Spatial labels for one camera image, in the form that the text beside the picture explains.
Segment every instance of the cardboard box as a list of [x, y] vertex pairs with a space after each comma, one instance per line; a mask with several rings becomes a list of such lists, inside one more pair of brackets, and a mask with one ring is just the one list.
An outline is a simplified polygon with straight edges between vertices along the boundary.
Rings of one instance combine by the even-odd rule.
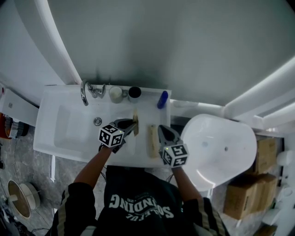
[[257, 141], [256, 159], [247, 173], [262, 174], [277, 162], [277, 145], [274, 138]]
[[274, 236], [277, 231], [277, 227], [272, 225], [264, 225], [256, 231], [254, 236]]
[[270, 174], [242, 175], [226, 191], [224, 213], [235, 219], [267, 209], [276, 194], [277, 178]]

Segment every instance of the fiducial marker cube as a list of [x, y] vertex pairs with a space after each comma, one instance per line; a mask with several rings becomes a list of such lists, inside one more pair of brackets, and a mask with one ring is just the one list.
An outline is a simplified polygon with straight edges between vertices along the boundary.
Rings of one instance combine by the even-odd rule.
[[124, 132], [108, 124], [100, 128], [98, 140], [109, 148], [120, 145], [123, 141]]
[[189, 158], [189, 150], [186, 144], [177, 144], [164, 147], [162, 159], [171, 168], [185, 165]]

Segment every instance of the floor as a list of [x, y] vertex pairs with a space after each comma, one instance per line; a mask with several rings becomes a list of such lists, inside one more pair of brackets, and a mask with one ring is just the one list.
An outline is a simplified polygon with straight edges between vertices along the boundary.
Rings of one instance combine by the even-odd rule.
[[[52, 156], [33, 150], [34, 131], [35, 129], [30, 127], [25, 137], [20, 137], [17, 140], [0, 140], [3, 144], [1, 160], [6, 165], [4, 170], [0, 170], [2, 184], [0, 196], [8, 194], [7, 183], [11, 179], [17, 183], [32, 183], [37, 190], [40, 190], [40, 207], [32, 212], [30, 219], [22, 218], [16, 211], [14, 215], [29, 230], [38, 228], [49, 229], [53, 220], [53, 211], [59, 207], [63, 190], [73, 182], [86, 163], [56, 157], [55, 180], [53, 182], [50, 178]], [[147, 171], [165, 180], [171, 175], [171, 171], [168, 169], [150, 169]], [[274, 167], [271, 172], [278, 174], [278, 167]], [[104, 207], [103, 193], [105, 184], [105, 180], [100, 176], [94, 189], [96, 217], [99, 216]], [[237, 220], [222, 213], [227, 184], [222, 184], [214, 189], [212, 204], [220, 212], [230, 235], [251, 236], [260, 226], [264, 212], [249, 215], [241, 222], [239, 227], [236, 227]], [[44, 235], [46, 231], [41, 230], [35, 234]]]

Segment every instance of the bathroom counter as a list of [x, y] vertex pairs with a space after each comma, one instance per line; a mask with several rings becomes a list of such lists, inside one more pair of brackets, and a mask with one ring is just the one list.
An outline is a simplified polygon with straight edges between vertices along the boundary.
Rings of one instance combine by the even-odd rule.
[[[93, 98], [86, 91], [89, 105], [85, 106], [80, 95], [80, 85], [47, 87], [39, 109], [34, 150], [77, 161], [88, 162], [100, 146], [99, 128], [116, 119], [133, 118], [137, 109], [139, 134], [125, 138], [126, 144], [111, 154], [107, 165], [161, 168], [165, 167], [161, 158], [150, 158], [148, 146], [148, 126], [170, 126], [170, 103], [159, 110], [157, 102], [164, 90], [141, 88], [142, 95], [137, 103], [127, 98], [119, 104], [111, 102], [106, 86], [104, 97]], [[95, 118], [101, 118], [100, 126], [94, 125]]]

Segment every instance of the cup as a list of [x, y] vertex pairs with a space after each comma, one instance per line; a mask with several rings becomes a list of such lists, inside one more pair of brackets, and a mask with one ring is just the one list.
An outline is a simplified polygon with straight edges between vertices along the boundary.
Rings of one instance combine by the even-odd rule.
[[120, 103], [123, 100], [123, 91], [118, 86], [113, 86], [109, 90], [109, 95], [113, 103]]
[[281, 166], [289, 165], [295, 157], [293, 151], [284, 151], [277, 156], [277, 164]]
[[136, 87], [136, 86], [131, 87], [128, 90], [129, 101], [132, 102], [132, 103], [137, 103], [138, 99], [141, 96], [141, 94], [142, 94], [142, 90], [139, 87]]

